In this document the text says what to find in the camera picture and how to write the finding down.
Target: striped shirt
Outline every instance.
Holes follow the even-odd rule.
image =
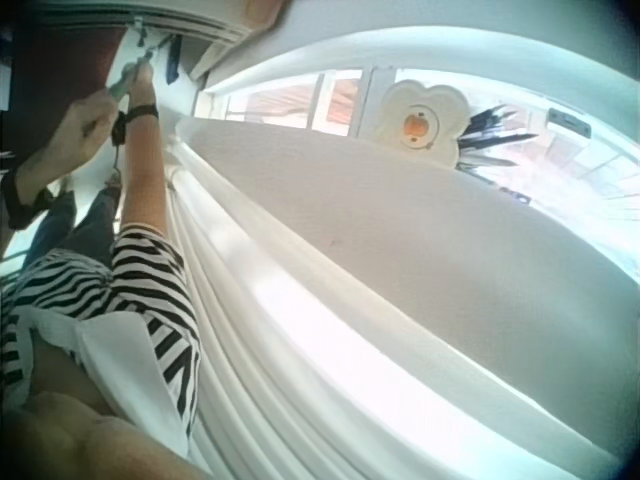
[[[54,249],[3,293],[3,400],[11,386],[25,377],[16,340],[17,307],[51,310],[78,321],[111,312],[136,312],[144,319],[155,358],[189,437],[201,350],[184,261],[162,236],[128,225],[113,244],[112,264],[110,270],[84,255]],[[83,367],[73,352],[67,353]]]

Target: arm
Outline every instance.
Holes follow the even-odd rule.
[[[18,167],[15,181],[20,203],[33,205],[47,185],[91,160],[109,137],[117,116],[118,105],[106,90],[73,102],[49,143]],[[2,192],[0,215],[1,258],[14,234]]]
[[[153,70],[139,66],[129,87],[129,109],[156,101]],[[160,126],[152,115],[134,118],[127,124],[126,168],[129,178],[122,210],[122,225],[142,223],[167,235],[167,200]]]

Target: person's leg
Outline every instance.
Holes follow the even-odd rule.
[[[111,268],[113,222],[120,202],[119,174],[112,176],[93,200],[86,217],[80,222],[60,248],[71,250],[99,261]]]
[[[73,230],[76,223],[76,200],[69,178],[63,179],[61,192],[38,226],[25,257],[23,269],[60,245]]]

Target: curtain fold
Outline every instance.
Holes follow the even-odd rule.
[[[182,166],[168,173],[170,236],[185,255],[203,344],[194,442],[199,458],[219,478],[571,479],[599,478],[617,467],[613,456],[437,337],[415,329],[410,318],[261,211],[184,141],[177,140],[173,154]],[[435,403],[422,405],[433,412],[420,416],[420,422],[433,423],[420,428],[433,429],[440,438],[448,422],[461,431],[442,438],[440,443],[452,442],[449,449],[438,445],[437,435],[416,444],[417,436],[402,436],[385,423],[380,411],[332,377],[309,343],[298,341],[307,332],[292,331],[307,327],[295,318],[283,320],[292,310],[307,322],[315,311],[344,321],[354,329],[345,338],[363,332],[365,339],[379,338],[378,354],[401,367],[409,358],[419,366],[422,385],[456,384],[459,395],[519,415],[522,425],[540,424],[522,435],[543,432],[544,442],[552,445],[540,446],[542,456],[523,449],[437,395],[432,395]],[[430,339],[433,351],[402,343],[416,335]],[[358,368],[367,371],[358,362],[356,355],[344,365],[356,372],[354,383]],[[388,395],[387,408],[407,404],[396,402],[393,391]],[[439,419],[437,412],[445,411],[451,417]],[[467,438],[471,453],[465,456],[459,443]],[[555,456],[548,453],[554,448]]]

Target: white curtain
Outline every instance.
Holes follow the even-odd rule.
[[[600,478],[620,465],[270,215],[188,145],[220,124],[187,122],[169,219],[203,344],[196,463],[242,480]]]

